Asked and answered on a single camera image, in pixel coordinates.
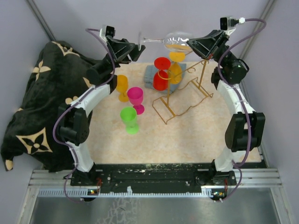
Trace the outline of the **clear glass wine glass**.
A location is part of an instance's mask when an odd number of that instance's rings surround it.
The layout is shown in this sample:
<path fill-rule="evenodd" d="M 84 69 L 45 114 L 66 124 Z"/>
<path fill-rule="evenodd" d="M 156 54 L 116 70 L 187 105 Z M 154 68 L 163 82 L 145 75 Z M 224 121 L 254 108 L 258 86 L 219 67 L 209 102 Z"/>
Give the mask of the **clear glass wine glass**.
<path fill-rule="evenodd" d="M 142 33 L 138 34 L 138 50 L 141 51 L 142 45 L 146 42 L 162 43 L 166 49 L 170 52 L 190 52 L 192 49 L 187 44 L 189 39 L 192 39 L 193 35 L 190 33 L 176 31 L 170 32 L 162 39 L 145 38 Z"/>

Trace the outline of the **red plastic wine glass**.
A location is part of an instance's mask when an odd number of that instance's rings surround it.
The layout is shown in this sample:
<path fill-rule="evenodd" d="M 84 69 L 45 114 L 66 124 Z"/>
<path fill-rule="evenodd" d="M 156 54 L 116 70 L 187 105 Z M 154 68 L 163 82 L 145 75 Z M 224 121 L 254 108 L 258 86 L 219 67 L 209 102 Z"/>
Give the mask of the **red plastic wine glass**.
<path fill-rule="evenodd" d="M 167 70 L 171 66 L 171 62 L 166 57 L 159 57 L 154 61 L 154 66 L 158 69 L 153 78 L 153 87 L 157 91 L 164 91 L 168 88 Z"/>

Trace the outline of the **orange plastic wine glass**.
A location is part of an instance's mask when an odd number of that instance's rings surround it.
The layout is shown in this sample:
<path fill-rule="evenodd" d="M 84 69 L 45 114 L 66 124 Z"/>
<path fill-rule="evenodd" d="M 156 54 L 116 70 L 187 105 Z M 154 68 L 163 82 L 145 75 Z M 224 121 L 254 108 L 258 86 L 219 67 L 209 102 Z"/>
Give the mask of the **orange plastic wine glass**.
<path fill-rule="evenodd" d="M 169 58 L 172 61 L 172 64 L 169 68 L 170 74 L 170 83 L 171 84 L 179 84 L 182 80 L 182 69 L 179 65 L 185 59 L 184 52 L 170 52 Z"/>

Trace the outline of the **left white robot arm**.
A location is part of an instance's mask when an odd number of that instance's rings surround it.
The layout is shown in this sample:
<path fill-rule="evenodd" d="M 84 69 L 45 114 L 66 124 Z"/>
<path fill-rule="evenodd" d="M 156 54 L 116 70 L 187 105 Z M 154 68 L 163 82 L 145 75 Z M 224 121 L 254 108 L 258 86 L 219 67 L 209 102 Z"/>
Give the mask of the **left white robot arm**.
<path fill-rule="evenodd" d="M 87 185 L 92 185 L 97 180 L 97 173 L 92 171 L 94 162 L 86 143 L 92 111 L 116 89 L 115 69 L 121 64 L 136 62 L 146 48 L 140 42 L 130 43 L 127 39 L 118 40 L 110 35 L 100 38 L 100 41 L 107 54 L 86 71 L 91 87 L 70 105 L 60 105 L 59 118 L 53 128 L 54 140 L 68 147 L 75 169 L 82 172 L 80 179 Z"/>

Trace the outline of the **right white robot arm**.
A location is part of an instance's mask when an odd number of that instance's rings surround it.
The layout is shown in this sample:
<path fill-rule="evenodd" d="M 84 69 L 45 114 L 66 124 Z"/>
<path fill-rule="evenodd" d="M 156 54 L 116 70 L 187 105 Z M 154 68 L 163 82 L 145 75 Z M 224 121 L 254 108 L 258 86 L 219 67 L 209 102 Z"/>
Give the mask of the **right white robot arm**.
<path fill-rule="evenodd" d="M 211 164 L 209 181 L 215 185 L 225 180 L 225 173 L 241 166 L 252 149 L 259 147 L 265 125 L 265 115 L 256 112 L 243 95 L 240 82 L 249 72 L 248 65 L 237 58 L 226 45 L 229 36 L 223 30 L 213 30 L 207 36 L 187 41 L 188 46 L 202 59 L 217 62 L 211 83 L 222 95 L 231 114 L 225 131 L 225 147 Z"/>

